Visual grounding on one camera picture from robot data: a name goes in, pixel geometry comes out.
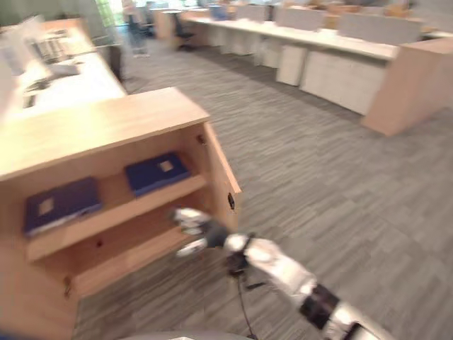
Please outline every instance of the cable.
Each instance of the cable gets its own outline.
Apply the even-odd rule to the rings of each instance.
[[[239,299],[241,301],[243,317],[246,319],[247,327],[248,327],[248,330],[250,331],[250,335],[247,336],[247,337],[250,338],[250,339],[258,340],[258,337],[255,335],[255,333],[253,333],[252,326],[250,325],[250,321],[248,320],[248,317],[247,317],[246,307],[244,306],[243,298],[242,298],[241,280],[239,278],[240,278],[240,276],[236,277],[236,280],[238,282]]]

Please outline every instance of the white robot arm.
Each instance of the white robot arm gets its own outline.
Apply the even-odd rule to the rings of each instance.
[[[286,256],[274,242],[230,234],[209,215],[190,208],[177,209],[173,220],[184,232],[202,236],[182,248],[179,256],[215,247],[223,248],[228,256],[238,256],[245,264],[262,271],[324,339],[394,340],[387,331],[321,285],[314,274]]]

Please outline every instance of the gray carpet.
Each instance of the gray carpet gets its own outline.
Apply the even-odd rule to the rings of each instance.
[[[177,86],[212,115],[243,189],[240,230],[274,239],[397,339],[453,336],[453,114],[384,138],[360,117],[215,50],[127,58],[125,86]],[[247,335],[222,255],[172,256],[80,304],[76,340],[167,329]],[[318,339],[269,287],[246,296],[262,340]]]

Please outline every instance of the blue binder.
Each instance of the blue binder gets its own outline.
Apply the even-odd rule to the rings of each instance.
[[[71,182],[27,198],[24,233],[31,237],[101,208],[93,177]]]
[[[136,196],[190,177],[190,172],[173,152],[126,166],[125,173]]]
[[[228,14],[227,11],[225,11],[225,8],[220,5],[210,5],[209,10],[211,13],[211,17],[216,20],[216,21],[224,21],[228,20]]]

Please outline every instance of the open cabinet door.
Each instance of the open cabinet door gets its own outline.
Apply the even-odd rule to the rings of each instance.
[[[205,123],[204,129],[210,162],[213,214],[230,230],[236,231],[238,229],[242,191],[234,178],[233,171],[211,124]]]
[[[0,333],[69,340],[78,297],[26,261],[21,233],[11,228],[15,213],[5,197],[11,192],[0,183],[0,193]]]

